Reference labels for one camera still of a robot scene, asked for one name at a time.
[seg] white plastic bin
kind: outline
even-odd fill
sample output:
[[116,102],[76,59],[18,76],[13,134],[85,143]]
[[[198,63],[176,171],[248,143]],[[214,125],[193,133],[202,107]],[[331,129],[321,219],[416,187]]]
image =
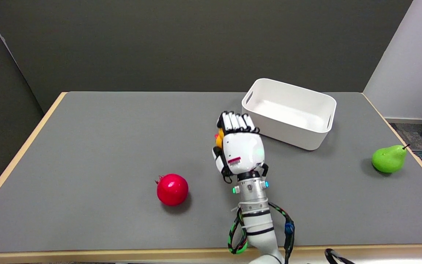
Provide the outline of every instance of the white plastic bin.
[[330,132],[335,108],[329,95],[270,79],[256,80],[242,100],[260,134],[307,150]]

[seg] red pomegranate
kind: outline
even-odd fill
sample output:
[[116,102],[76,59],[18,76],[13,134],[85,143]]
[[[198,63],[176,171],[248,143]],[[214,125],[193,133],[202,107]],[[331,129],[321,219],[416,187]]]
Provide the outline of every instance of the red pomegranate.
[[181,204],[188,195],[188,183],[178,174],[159,176],[157,183],[157,197],[165,205],[176,206]]

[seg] bin handle cutout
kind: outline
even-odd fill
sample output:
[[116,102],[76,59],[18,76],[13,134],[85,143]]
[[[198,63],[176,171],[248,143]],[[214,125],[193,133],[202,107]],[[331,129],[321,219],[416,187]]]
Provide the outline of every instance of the bin handle cutout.
[[245,104],[248,104],[248,101],[250,101],[250,98],[252,97],[252,95],[253,95],[253,91],[248,96],[247,100],[245,101]]
[[332,119],[332,116],[330,115],[330,117],[328,117],[327,129],[328,129],[328,127],[330,126],[330,121],[331,121],[331,119]]

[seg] black band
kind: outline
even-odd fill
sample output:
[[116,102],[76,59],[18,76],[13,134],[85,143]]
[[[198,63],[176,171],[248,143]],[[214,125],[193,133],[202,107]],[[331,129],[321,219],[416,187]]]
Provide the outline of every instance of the black band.
[[270,213],[270,210],[265,210],[265,211],[259,211],[259,212],[254,212],[254,213],[246,213],[246,214],[242,214],[243,217],[258,217],[258,216],[262,216],[262,215],[267,215]]
[[245,180],[245,179],[251,179],[251,178],[259,178],[260,174],[256,170],[251,170],[249,172],[243,172],[240,174],[237,174],[237,181]]
[[272,257],[274,257],[280,264],[283,264],[283,263],[281,263],[281,261],[277,258],[277,257],[275,257],[275,256],[273,256],[273,255],[271,255],[271,254],[267,254],[268,256],[272,256]]
[[257,231],[257,232],[247,232],[247,236],[261,235],[261,234],[265,234],[265,233],[273,231],[273,230],[274,230],[274,227],[270,227],[268,229],[260,230],[260,231]]

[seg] green pear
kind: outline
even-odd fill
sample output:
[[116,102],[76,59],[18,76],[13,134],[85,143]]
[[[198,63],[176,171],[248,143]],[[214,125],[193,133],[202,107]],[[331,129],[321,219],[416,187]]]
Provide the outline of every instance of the green pear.
[[395,145],[385,147],[377,150],[372,154],[372,165],[380,171],[385,173],[392,173],[399,171],[405,162],[407,156],[406,148],[402,145]]

